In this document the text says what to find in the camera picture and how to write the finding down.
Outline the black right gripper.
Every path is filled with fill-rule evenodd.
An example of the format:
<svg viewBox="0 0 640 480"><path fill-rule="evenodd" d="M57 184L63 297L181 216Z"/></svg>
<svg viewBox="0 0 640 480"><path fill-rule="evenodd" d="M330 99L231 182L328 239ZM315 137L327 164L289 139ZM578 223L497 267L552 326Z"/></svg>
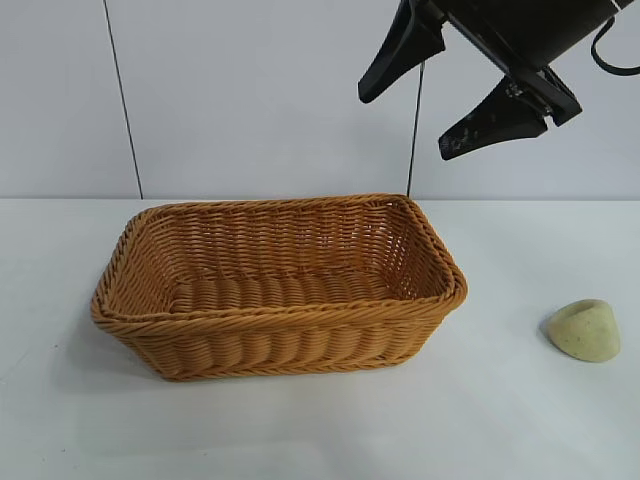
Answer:
<svg viewBox="0 0 640 480"><path fill-rule="evenodd" d="M504 74L465 117L438 139L443 160L546 132L582 112L551 63L614 19L614 1L449 1L449 22ZM446 14L434 1L399 2L389 31L358 82L368 104L409 70L443 52Z"/></svg>

